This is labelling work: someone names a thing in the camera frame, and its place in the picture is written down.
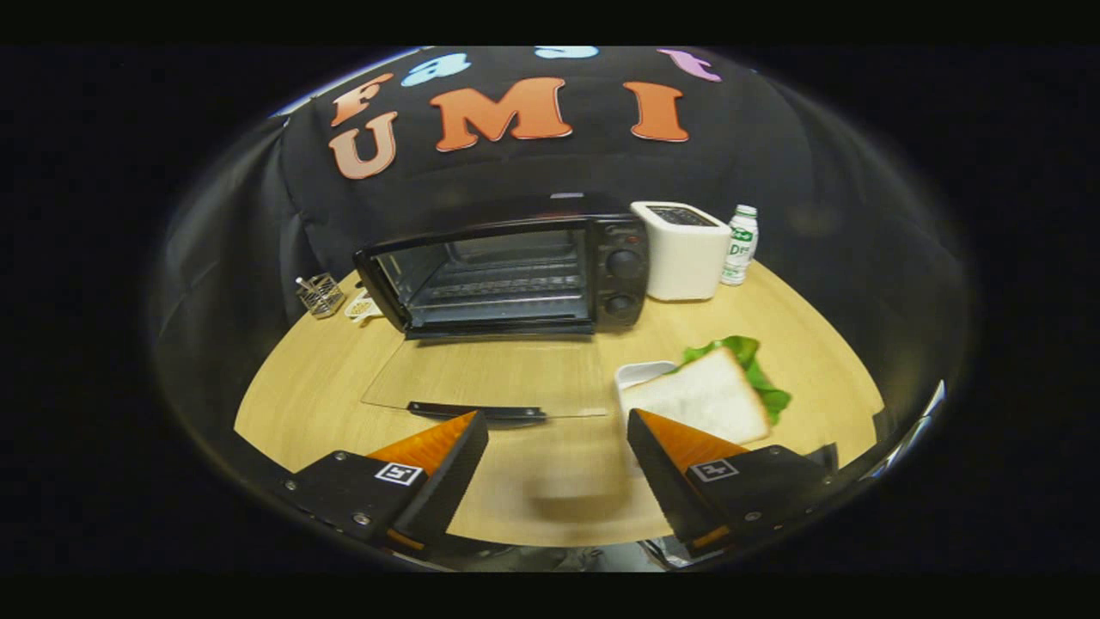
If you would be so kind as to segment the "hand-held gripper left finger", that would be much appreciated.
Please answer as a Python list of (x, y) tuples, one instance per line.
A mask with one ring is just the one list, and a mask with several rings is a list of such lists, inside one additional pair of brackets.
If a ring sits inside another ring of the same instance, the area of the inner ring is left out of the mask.
[(425, 553), (446, 537), (490, 442), (480, 410), (378, 447), (337, 450), (284, 478), (284, 501), (388, 552)]

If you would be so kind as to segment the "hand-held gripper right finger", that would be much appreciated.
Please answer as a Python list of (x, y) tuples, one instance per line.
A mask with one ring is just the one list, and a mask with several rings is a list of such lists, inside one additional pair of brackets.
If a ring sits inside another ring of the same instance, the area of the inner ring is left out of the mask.
[(837, 475), (781, 445), (743, 447), (632, 408), (627, 442), (688, 555), (747, 551), (818, 513)]

